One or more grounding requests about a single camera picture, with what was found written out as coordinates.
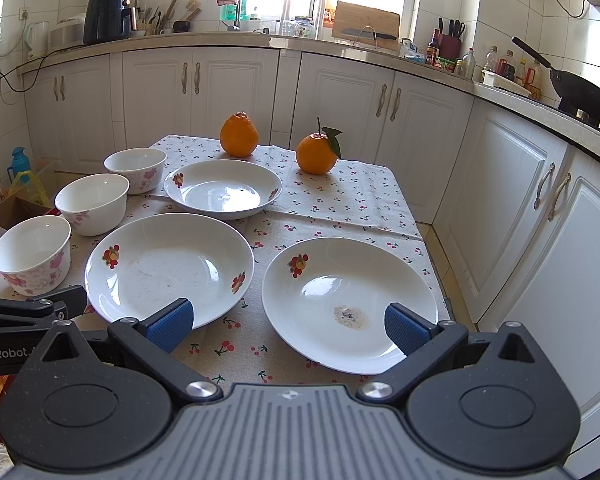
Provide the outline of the white kitchen cabinets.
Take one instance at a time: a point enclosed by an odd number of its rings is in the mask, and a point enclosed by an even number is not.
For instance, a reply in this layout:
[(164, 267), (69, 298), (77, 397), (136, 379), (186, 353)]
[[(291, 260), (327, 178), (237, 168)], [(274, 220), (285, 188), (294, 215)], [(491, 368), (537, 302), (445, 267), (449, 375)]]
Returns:
[(245, 112), (294, 148), (317, 119), (344, 158), (389, 168), (434, 228), (470, 318), (530, 327), (580, 406), (569, 469), (600, 468), (600, 133), (549, 107), (388, 56), (219, 36), (74, 50), (27, 67), (33, 151), (89, 174)]

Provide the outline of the cardboard box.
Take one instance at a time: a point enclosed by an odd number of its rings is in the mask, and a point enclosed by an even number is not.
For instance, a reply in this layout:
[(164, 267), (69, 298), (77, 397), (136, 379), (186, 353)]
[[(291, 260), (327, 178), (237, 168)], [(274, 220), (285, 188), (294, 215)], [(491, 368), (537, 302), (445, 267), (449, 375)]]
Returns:
[(4, 231), (20, 221), (47, 214), (53, 209), (52, 201), (57, 190), (55, 164), (36, 160), (28, 177), (29, 181), (23, 182), (18, 174), (17, 180), (6, 188), (6, 196), (0, 200), (0, 228)]

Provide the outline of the wooden cutting board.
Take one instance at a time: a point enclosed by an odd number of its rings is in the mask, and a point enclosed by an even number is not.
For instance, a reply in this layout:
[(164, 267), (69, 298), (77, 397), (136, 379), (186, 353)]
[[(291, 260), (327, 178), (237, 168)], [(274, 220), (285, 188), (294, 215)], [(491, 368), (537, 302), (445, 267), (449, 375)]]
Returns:
[(339, 0), (332, 24), (332, 36), (396, 51), (399, 49), (400, 15)]

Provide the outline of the blue thermos jug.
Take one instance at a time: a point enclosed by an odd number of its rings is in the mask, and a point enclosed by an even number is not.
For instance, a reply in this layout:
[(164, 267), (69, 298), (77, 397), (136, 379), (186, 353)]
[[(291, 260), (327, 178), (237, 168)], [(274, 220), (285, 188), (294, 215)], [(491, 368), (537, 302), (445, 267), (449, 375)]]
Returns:
[(12, 163), (7, 168), (9, 181), (14, 183), (18, 174), (25, 174), (31, 170), (29, 157), (24, 152), (23, 146), (17, 146), (12, 150)]

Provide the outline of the orange with green leaf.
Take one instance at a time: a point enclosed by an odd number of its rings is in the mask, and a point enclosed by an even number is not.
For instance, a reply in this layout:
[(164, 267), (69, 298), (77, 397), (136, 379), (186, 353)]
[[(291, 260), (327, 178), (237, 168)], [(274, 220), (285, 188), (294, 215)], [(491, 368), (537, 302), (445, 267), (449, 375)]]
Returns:
[(299, 168), (314, 176), (328, 174), (341, 157), (340, 133), (336, 128), (322, 126), (318, 120), (317, 132), (310, 133), (297, 146), (296, 161)]

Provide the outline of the white electric kettle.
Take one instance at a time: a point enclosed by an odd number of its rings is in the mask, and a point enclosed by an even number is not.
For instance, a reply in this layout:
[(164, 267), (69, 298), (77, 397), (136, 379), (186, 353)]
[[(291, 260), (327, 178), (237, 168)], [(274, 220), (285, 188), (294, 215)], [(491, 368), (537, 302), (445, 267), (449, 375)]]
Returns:
[(27, 50), (27, 58), (42, 58), (48, 49), (49, 21), (27, 24), (23, 35), (23, 44)]

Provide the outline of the bumpy orange without leaf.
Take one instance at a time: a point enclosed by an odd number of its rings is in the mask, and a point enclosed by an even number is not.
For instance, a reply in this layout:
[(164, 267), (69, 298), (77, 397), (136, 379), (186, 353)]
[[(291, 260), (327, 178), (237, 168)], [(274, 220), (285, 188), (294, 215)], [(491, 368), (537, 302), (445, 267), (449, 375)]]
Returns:
[(259, 143), (259, 133), (245, 112), (238, 112), (224, 122), (220, 131), (223, 151), (233, 157), (250, 156)]

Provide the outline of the black air fryer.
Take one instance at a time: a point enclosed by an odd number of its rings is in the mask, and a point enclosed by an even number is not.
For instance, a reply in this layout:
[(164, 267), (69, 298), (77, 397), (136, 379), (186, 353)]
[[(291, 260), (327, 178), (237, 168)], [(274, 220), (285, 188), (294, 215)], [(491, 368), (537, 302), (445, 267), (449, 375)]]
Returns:
[(128, 39), (131, 35), (131, 0), (88, 0), (83, 43), (86, 46)]

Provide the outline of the white floral plate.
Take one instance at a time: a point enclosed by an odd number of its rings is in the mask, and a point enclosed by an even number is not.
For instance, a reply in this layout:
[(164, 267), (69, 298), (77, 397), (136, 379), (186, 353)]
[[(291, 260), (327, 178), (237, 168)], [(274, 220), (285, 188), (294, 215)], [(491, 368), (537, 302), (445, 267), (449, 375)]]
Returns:
[(84, 287), (109, 322), (148, 318), (175, 299), (194, 308), (193, 328), (226, 315), (248, 290), (254, 255), (232, 226), (200, 214), (157, 214), (120, 226), (88, 258)]
[(439, 319), (429, 286), (406, 262), (346, 238), (306, 240), (280, 252), (262, 281), (276, 333), (302, 356), (355, 375), (377, 375), (405, 359), (388, 337), (385, 310), (398, 302)]
[(164, 192), (184, 208), (219, 220), (254, 216), (283, 192), (280, 177), (253, 162), (210, 159), (173, 170)]

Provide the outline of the red knife block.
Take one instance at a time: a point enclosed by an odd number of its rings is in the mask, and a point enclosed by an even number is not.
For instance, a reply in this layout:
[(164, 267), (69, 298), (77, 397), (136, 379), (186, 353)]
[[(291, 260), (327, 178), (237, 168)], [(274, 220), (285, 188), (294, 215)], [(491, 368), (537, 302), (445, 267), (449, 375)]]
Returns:
[(449, 20), (446, 32), (438, 36), (439, 55), (449, 61), (456, 61), (460, 55), (460, 40), (465, 31), (465, 24), (460, 20)]

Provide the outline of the white floral bowl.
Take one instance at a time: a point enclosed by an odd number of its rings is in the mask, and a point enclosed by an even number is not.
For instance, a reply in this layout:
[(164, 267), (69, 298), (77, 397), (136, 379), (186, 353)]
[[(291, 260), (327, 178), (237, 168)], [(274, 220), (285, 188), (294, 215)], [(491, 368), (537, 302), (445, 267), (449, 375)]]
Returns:
[(62, 188), (55, 206), (73, 232), (97, 236), (115, 229), (126, 211), (130, 181), (118, 174), (92, 174)]
[(104, 167), (130, 182), (130, 195), (147, 194), (162, 182), (166, 153), (158, 148), (129, 148), (109, 155)]
[(69, 273), (70, 237), (70, 223), (59, 216), (18, 223), (0, 237), (1, 276), (22, 296), (51, 292)]

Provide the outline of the cherry print tablecloth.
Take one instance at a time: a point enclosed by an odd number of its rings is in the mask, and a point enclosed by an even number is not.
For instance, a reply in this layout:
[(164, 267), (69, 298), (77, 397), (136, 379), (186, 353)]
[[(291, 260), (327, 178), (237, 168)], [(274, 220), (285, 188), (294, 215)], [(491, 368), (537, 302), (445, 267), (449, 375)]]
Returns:
[[(166, 152), (166, 176), (194, 162), (220, 159), (219, 145), (211, 140), (167, 136), (159, 146)], [(440, 321), (446, 315), (440, 287), (411, 211), (392, 172), (384, 167), (340, 160), (328, 174), (311, 176), (299, 169), (290, 151), (276, 146), (259, 148), (256, 164), (280, 177), (283, 192), (254, 216), (222, 221), (242, 234), (252, 249), (254, 272), (249, 288), (222, 318), (192, 328), (174, 356), (223, 390), (237, 384), (342, 382), (358, 387), (382, 373), (367, 376), (338, 372), (286, 344), (266, 316), (263, 277), (275, 256), (294, 244), (326, 237), (359, 240), (391, 252), (416, 271), (434, 294)], [(177, 212), (196, 214), (171, 200), (164, 192), (163, 181), (157, 195), (126, 194), (125, 216), (115, 229), (102, 235), (82, 236), (71, 227), (69, 273), (52, 292), (69, 285), (84, 287), (87, 260), (112, 231), (141, 218)]]

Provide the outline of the white rice cooker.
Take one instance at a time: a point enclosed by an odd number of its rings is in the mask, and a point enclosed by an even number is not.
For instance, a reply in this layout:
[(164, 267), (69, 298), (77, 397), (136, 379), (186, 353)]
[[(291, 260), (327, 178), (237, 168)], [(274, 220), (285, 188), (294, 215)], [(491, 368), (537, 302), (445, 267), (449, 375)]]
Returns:
[(65, 18), (48, 31), (48, 52), (83, 46), (85, 14)]

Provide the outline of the black wok pan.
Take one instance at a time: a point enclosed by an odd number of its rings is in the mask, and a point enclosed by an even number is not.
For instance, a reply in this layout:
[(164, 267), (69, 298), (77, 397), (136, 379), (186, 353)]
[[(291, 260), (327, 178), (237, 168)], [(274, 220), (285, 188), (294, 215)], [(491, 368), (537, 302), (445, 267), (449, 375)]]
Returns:
[(535, 61), (538, 61), (543, 67), (548, 69), (550, 82), (560, 101), (560, 109), (564, 107), (574, 110), (583, 110), (589, 118), (600, 119), (600, 87), (566, 70), (554, 68), (550, 61), (544, 58), (542, 54), (536, 52), (532, 47), (516, 36), (513, 36), (512, 43), (520, 47), (524, 53), (530, 55)]

